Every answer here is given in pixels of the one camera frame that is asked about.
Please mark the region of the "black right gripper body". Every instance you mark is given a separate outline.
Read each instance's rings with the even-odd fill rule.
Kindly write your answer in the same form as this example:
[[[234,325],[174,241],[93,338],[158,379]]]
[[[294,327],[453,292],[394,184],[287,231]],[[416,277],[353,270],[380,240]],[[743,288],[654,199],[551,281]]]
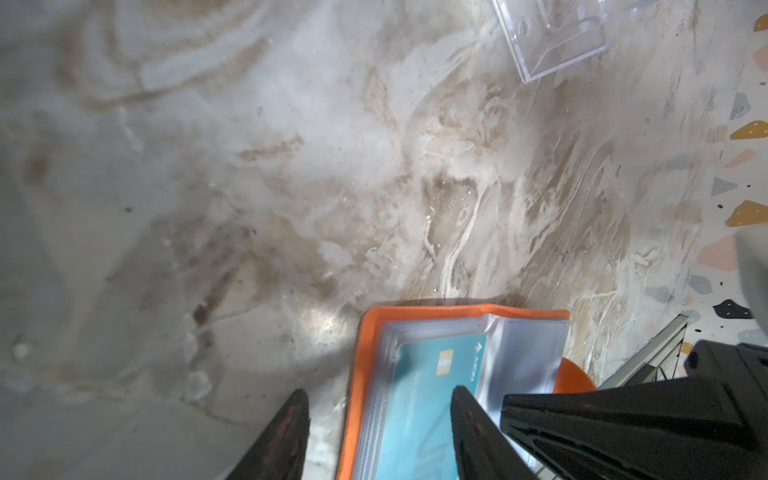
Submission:
[[[767,419],[767,348],[698,341],[685,361],[686,373],[724,383],[750,420]]]

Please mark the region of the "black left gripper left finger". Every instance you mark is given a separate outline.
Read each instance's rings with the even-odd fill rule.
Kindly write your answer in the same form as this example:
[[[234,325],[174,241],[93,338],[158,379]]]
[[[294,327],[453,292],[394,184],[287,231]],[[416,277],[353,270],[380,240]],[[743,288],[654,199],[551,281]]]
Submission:
[[[301,479],[309,430],[308,394],[296,389],[226,479]]]

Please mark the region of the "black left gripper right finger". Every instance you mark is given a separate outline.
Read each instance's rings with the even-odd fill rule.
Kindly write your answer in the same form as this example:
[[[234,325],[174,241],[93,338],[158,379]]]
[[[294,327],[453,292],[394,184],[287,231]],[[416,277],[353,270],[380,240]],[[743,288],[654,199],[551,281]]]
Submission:
[[[460,480],[537,478],[466,387],[453,390],[450,416]]]

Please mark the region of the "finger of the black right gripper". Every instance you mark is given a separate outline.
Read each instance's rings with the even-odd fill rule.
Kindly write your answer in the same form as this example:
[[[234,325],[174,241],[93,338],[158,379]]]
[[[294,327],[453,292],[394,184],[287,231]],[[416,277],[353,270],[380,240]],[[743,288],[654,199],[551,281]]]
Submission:
[[[501,431],[561,479],[764,479],[767,406],[683,378],[508,395]]]

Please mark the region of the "orange card holder wallet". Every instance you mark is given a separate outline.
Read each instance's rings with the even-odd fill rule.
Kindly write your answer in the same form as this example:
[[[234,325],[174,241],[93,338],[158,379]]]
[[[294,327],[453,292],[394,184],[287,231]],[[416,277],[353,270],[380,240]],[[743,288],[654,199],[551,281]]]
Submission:
[[[507,394],[582,393],[566,310],[376,307],[360,330],[340,479],[455,479],[450,404],[467,388],[493,423]]]

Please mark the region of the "clear acrylic card stand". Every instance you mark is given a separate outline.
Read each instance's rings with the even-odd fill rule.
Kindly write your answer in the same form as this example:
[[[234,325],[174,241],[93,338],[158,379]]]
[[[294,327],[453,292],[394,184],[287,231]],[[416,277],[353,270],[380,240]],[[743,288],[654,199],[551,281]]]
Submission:
[[[648,6],[641,0],[494,0],[521,80],[531,83],[605,51]]]

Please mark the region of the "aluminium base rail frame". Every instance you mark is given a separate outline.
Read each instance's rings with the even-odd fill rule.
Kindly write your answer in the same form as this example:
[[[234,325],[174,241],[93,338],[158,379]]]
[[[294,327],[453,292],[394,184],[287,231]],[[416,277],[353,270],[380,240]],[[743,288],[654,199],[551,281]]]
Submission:
[[[680,358],[689,317],[677,315],[644,347],[631,356],[599,390],[672,380]]]

